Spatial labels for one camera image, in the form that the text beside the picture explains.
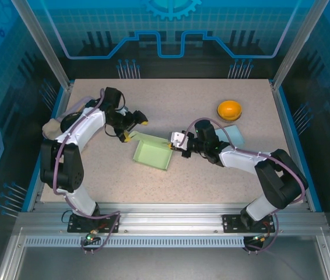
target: blue edge strip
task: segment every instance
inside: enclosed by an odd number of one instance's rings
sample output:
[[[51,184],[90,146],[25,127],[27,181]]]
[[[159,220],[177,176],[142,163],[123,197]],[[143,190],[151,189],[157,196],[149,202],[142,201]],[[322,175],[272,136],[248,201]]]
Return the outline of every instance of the blue edge strip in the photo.
[[[288,102],[287,102],[287,99],[286,99],[286,96],[284,94],[284,91],[283,91],[282,87],[279,88],[279,94],[280,94],[280,97],[282,98],[284,110],[286,111],[286,115],[287,115],[287,118],[288,118],[291,133],[293,134],[294,144],[296,145],[297,151],[299,153],[300,161],[301,161],[301,164],[302,164],[303,170],[304,170],[304,175],[305,175],[305,177],[307,179],[307,182],[309,184],[309,191],[310,191],[311,198],[312,198],[314,208],[315,208],[314,210],[316,212],[322,212],[322,207],[321,207],[321,204],[319,202],[318,195],[317,195],[313,180],[312,180],[311,175],[310,175],[310,170],[309,170],[309,167],[308,167],[306,159],[305,159],[305,154],[304,154],[304,151],[303,151],[303,147],[301,146],[300,138],[299,138],[299,135],[297,134],[296,127],[294,126],[292,115],[291,115],[291,112],[289,110]]]
[[[60,87],[58,97],[57,97],[56,102],[55,102],[54,109],[51,113],[51,118],[55,118],[55,116],[56,116],[56,113],[58,111],[58,108],[59,108],[59,105],[60,105],[60,102],[61,102],[61,97],[62,97],[63,92],[64,92],[64,89],[62,87]],[[29,188],[27,189],[24,204],[23,204],[23,207],[21,209],[22,212],[27,212],[28,207],[31,203],[31,197],[33,196],[33,192],[35,191],[40,166],[41,166],[41,154],[38,155],[36,166],[34,167],[33,175],[31,176]]]
[[[64,89],[62,87],[60,87],[60,90],[59,90],[59,93],[58,93],[58,98],[56,99],[55,107],[54,107],[54,110],[52,111],[51,118],[54,118],[56,116],[56,113],[57,113],[59,105],[60,105],[60,101],[61,101],[63,91],[64,91]],[[282,87],[279,88],[279,94],[280,94],[280,97],[282,98],[284,110],[286,111],[286,115],[287,115],[288,122],[289,122],[289,125],[290,125],[291,133],[293,134],[294,143],[296,145],[297,151],[298,151],[299,156],[300,156],[301,164],[303,166],[304,173],[305,173],[304,175],[305,175],[306,179],[308,180],[309,191],[310,191],[310,194],[311,194],[311,198],[313,200],[315,211],[316,212],[322,212],[321,204],[319,202],[318,195],[317,195],[317,192],[316,192],[315,187],[314,187],[313,180],[312,180],[311,175],[310,175],[309,167],[308,167],[306,159],[305,159],[305,154],[304,154],[303,148],[302,148],[301,143],[300,143],[300,138],[297,135],[297,131],[296,131],[296,128],[294,126],[292,115],[291,115],[290,110],[289,110],[288,102],[287,102],[287,99],[285,97],[285,94],[284,94],[284,91],[283,91]],[[26,197],[25,197],[25,201],[24,201],[24,204],[23,204],[23,207],[22,207],[22,212],[27,212],[27,209],[29,207],[32,194],[33,194],[34,189],[36,187],[36,181],[37,181],[38,173],[39,173],[39,170],[40,170],[40,162],[41,162],[41,157],[39,155],[38,159],[37,159],[36,166],[34,168],[33,175],[31,177],[31,181],[30,181],[29,188],[28,188],[28,191],[27,191],[27,194],[26,194]]]

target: black bracket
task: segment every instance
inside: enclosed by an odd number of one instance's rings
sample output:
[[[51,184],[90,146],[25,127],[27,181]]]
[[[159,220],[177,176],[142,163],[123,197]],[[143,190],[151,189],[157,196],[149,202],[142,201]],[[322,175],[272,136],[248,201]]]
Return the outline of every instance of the black bracket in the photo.
[[[275,226],[272,216],[266,216],[259,222],[257,222],[254,226],[251,227],[250,230],[246,228],[246,226],[241,221],[241,215],[222,215],[222,225],[224,233],[267,233],[268,228],[264,225],[264,222],[267,222],[269,225],[270,233],[275,232]]]
[[[72,214],[69,217],[68,228],[66,231],[69,233],[89,233],[93,229],[99,229],[99,233],[109,233],[116,217],[117,215],[114,215],[105,219],[93,220]],[[117,225],[114,226],[112,233],[118,233],[119,226],[120,219],[118,219]]]

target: light blue paper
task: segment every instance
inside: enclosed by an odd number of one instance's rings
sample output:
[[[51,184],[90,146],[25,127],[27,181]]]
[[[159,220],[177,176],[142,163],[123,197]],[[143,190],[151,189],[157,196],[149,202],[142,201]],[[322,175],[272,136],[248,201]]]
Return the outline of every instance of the light blue paper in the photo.
[[[245,143],[244,138],[236,125],[231,125],[229,127],[225,127],[225,130],[229,134],[231,141],[233,142],[233,144],[236,147],[242,148],[244,146],[244,143]],[[219,141],[224,141],[224,142],[229,141],[227,139],[226,135],[224,134],[224,132],[222,131],[222,129],[217,129],[216,134],[219,138]]]

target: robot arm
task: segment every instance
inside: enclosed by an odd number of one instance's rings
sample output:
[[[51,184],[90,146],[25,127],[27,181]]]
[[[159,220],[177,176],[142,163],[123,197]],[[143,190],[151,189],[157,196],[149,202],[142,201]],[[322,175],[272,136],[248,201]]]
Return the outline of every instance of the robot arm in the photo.
[[[70,114],[62,120],[62,135],[55,140],[45,140],[42,143],[40,178],[52,188],[57,153],[66,140],[62,157],[58,162],[57,192],[62,193],[72,204],[76,215],[100,215],[97,203],[90,198],[82,185],[84,171],[80,151],[105,125],[111,125],[120,141],[127,142],[128,131],[137,124],[146,124],[148,121],[140,111],[131,113],[126,107],[117,109],[121,96],[122,93],[117,89],[107,87],[99,108],[94,110],[99,99],[91,100],[82,112]]]
[[[301,188],[294,177],[264,155],[284,163],[300,178],[307,189],[306,178],[284,150],[278,149],[272,153],[247,153],[235,149],[229,143],[219,141],[214,127],[208,120],[198,121],[195,129],[197,138],[190,132],[187,135],[184,131],[172,132],[170,135],[172,149],[181,151],[185,158],[191,157],[192,152],[203,153],[203,157],[213,164],[238,168],[258,176],[264,194],[241,211],[240,218],[247,229],[277,209],[284,209],[301,194]]]

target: light green tray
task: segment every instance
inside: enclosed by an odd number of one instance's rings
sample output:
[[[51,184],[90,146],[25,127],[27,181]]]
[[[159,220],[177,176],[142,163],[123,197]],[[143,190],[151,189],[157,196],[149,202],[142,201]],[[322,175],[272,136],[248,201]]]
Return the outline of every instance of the light green tray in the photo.
[[[172,150],[168,146],[167,139],[133,131],[129,137],[133,141],[139,141],[133,160],[147,166],[167,170]]]

